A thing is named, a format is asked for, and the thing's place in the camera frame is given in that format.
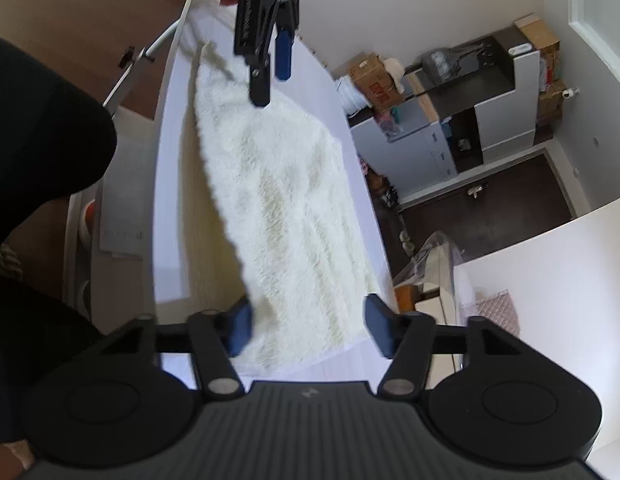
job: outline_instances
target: finger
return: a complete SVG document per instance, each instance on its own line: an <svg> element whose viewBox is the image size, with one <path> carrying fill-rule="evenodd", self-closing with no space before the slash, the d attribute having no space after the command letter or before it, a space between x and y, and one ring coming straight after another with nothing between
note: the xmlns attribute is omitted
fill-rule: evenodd
<svg viewBox="0 0 620 480"><path fill-rule="evenodd" d="M236 4L238 4L238 2L239 2L239 0L221 0L219 3L220 3L222 6L229 7L229 6L231 6L231 5L236 5Z"/></svg>

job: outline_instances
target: white towel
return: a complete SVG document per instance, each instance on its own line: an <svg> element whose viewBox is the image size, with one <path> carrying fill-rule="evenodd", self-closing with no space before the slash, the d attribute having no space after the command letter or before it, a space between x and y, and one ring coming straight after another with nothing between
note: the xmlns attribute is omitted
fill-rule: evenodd
<svg viewBox="0 0 620 480"><path fill-rule="evenodd" d="M245 65L210 44L195 114L207 180L255 314L237 371L299 369L365 338L363 299L378 285L341 144L275 88L270 104L255 108Z"/></svg>

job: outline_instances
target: clamp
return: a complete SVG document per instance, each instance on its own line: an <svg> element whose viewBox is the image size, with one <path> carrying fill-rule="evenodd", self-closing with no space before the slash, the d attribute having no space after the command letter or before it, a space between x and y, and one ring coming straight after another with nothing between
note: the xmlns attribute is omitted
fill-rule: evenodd
<svg viewBox="0 0 620 480"><path fill-rule="evenodd" d="M299 0L239 0L234 29L234 55L250 67L250 100L256 107L270 102L269 43L277 25L275 75L290 79L292 46L299 27Z"/></svg>

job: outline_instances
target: wooden board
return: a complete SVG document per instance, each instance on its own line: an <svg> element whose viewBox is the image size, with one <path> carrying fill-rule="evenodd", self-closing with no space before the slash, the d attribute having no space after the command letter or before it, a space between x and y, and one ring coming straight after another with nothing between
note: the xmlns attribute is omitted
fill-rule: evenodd
<svg viewBox="0 0 620 480"><path fill-rule="evenodd" d="M0 38L10 41L98 101L122 75L128 46L148 46L183 9L184 0L0 0ZM168 48L123 106L148 118L154 110Z"/></svg>

